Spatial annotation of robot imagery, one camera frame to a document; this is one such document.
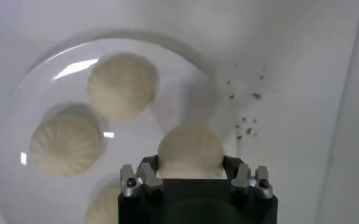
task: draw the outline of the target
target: dumpling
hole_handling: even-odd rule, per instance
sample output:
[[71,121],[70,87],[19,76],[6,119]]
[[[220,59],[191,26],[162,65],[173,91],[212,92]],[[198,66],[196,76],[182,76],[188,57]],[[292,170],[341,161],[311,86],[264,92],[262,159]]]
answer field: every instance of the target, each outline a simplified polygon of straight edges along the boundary
[[119,54],[97,65],[88,80],[91,104],[102,115],[128,121],[140,115],[154,95],[154,66],[134,54]]
[[81,174],[101,150],[99,129],[82,117],[61,116],[44,122],[30,142],[33,163],[48,175]]
[[117,224],[119,187],[103,189],[97,199],[88,207],[84,224]]
[[218,135],[202,125],[171,130],[158,148],[162,178],[220,178],[224,149]]

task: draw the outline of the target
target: bolt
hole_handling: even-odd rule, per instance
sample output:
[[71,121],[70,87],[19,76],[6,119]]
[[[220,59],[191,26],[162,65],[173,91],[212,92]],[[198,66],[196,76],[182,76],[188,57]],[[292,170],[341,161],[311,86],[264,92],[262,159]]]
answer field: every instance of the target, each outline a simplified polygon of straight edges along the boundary
[[259,181],[259,186],[262,188],[268,188],[269,187],[269,181],[266,179],[261,179]]
[[135,179],[135,178],[129,178],[128,180],[127,180],[127,186],[128,187],[134,187],[134,186],[136,186],[137,185],[137,180]]

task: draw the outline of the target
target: steamed bun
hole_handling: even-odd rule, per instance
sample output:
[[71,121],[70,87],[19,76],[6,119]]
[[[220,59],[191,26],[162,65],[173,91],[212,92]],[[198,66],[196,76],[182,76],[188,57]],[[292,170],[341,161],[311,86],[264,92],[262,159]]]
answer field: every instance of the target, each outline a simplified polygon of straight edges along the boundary
[[153,98],[155,69],[145,58],[119,54],[97,65],[88,80],[91,104],[102,115],[128,121]]
[[82,117],[55,117],[34,131],[33,163],[48,175],[73,176],[86,171],[102,150],[99,129]]
[[224,149],[218,135],[202,125],[171,130],[158,148],[162,178],[220,178]]

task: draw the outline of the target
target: silver metal bracket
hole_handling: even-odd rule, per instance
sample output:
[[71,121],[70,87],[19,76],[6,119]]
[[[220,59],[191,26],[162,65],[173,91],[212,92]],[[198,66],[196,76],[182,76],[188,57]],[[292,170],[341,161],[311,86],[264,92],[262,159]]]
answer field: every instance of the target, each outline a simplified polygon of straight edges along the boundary
[[121,192],[124,197],[136,197],[140,194],[141,180],[133,173],[131,165],[126,164],[121,168]]
[[137,175],[141,178],[147,194],[156,189],[163,191],[163,180],[156,177],[149,163],[141,163],[137,169]]
[[236,178],[233,179],[231,183],[232,192],[241,192],[244,196],[247,196],[249,193],[251,170],[247,164],[241,163],[238,168],[238,173]]
[[269,199],[272,198],[272,185],[269,183],[269,172],[267,167],[259,166],[255,171],[255,193],[258,198]]

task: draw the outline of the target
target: food crumb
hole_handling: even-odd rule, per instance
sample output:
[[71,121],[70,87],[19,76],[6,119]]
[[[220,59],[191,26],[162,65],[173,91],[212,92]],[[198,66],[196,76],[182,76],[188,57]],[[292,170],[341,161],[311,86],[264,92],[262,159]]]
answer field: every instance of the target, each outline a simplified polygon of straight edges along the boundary
[[259,93],[253,93],[252,96],[255,97],[255,99],[257,99],[257,100],[262,99],[262,95]]

